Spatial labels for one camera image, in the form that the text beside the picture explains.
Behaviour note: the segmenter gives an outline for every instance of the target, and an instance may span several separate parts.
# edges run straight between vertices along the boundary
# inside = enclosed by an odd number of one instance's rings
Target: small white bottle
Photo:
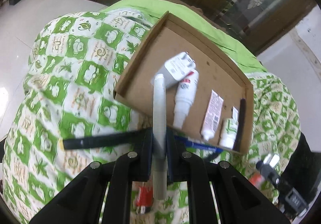
[[[173,126],[177,129],[182,129],[185,118],[194,102],[198,76],[198,72],[193,69],[182,81],[179,82],[175,96],[173,123]]]

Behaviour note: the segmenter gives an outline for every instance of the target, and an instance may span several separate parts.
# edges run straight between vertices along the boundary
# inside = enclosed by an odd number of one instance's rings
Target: patterned fabric
[[[82,12],[62,16],[40,32],[29,58],[20,105],[5,142],[4,199],[21,223],[30,219],[90,162],[116,160],[129,145],[64,151],[61,140],[137,129],[139,115],[116,102],[112,93],[135,48],[151,27],[144,14],[132,10]],[[269,152],[281,156],[282,172],[296,148],[299,117],[288,89],[274,75],[248,75],[254,86],[254,135],[243,157],[222,153],[244,176]],[[195,151],[205,156],[202,151]],[[276,200],[267,184],[264,194]],[[185,182],[168,187],[166,200],[131,223],[187,223]]]

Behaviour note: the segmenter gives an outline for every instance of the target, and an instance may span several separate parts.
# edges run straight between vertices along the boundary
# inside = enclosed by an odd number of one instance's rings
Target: white tile floor
[[[41,29],[60,15],[103,7],[88,0],[22,0],[14,6],[5,2],[0,8],[0,141],[24,99],[28,56]]]

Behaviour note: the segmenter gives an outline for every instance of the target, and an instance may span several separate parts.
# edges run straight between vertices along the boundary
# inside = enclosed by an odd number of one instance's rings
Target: brown cardboard surface
[[[219,128],[209,143],[218,146],[224,118],[232,117],[232,107],[239,109],[240,99],[246,99],[246,116],[239,153],[247,153],[253,128],[253,86],[238,66],[208,38],[170,13],[165,13],[149,31],[125,68],[115,87],[114,98],[121,103],[152,116],[153,86],[151,78],[166,60],[187,51],[196,63],[199,81],[194,104],[182,131],[202,140],[200,131],[207,105],[214,90],[224,103]],[[166,90],[167,124],[174,120],[177,86]]]

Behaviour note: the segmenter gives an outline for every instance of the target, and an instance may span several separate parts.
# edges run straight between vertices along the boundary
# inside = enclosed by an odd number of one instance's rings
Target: screw
[[[183,158],[190,158],[192,156],[192,154],[188,151],[185,151],[182,153],[182,156],[183,156]]]
[[[227,169],[230,166],[230,164],[227,161],[221,161],[219,162],[219,165],[224,169]]]
[[[127,156],[128,156],[129,158],[135,158],[135,157],[137,156],[137,152],[135,152],[135,151],[130,151],[130,152],[127,154]]]
[[[93,161],[92,163],[90,163],[90,167],[92,169],[97,169],[99,168],[99,166],[100,166],[100,163],[98,161]]]

